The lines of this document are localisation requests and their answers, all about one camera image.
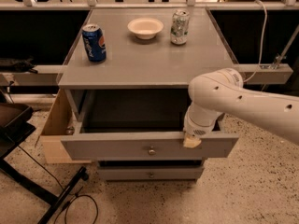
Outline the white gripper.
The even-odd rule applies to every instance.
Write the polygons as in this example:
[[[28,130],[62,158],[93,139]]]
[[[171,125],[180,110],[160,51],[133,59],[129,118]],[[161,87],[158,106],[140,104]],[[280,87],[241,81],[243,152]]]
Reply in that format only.
[[[213,120],[209,124],[197,124],[192,121],[188,116],[184,118],[184,141],[183,146],[186,148],[196,148],[202,140],[198,137],[207,136],[215,127],[216,121]]]

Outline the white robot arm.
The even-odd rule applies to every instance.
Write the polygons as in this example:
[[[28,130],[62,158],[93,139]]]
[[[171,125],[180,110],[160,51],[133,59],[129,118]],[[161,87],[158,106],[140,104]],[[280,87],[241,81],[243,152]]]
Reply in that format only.
[[[299,145],[299,98],[251,91],[233,68],[195,77],[188,87],[191,105],[184,118],[186,147],[197,147],[223,114],[233,115]]]

